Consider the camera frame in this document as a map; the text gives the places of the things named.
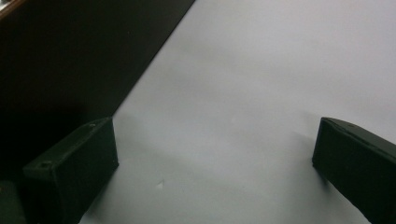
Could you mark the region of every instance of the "dark wooden surface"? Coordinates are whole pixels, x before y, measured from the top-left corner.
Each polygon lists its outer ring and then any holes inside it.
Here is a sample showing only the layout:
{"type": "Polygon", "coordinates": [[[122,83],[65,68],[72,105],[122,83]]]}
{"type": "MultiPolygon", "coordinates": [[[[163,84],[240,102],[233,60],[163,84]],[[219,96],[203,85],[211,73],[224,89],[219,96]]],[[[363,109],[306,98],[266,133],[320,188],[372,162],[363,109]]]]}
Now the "dark wooden surface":
{"type": "Polygon", "coordinates": [[[193,0],[26,0],[0,20],[0,179],[112,116],[193,0]]]}

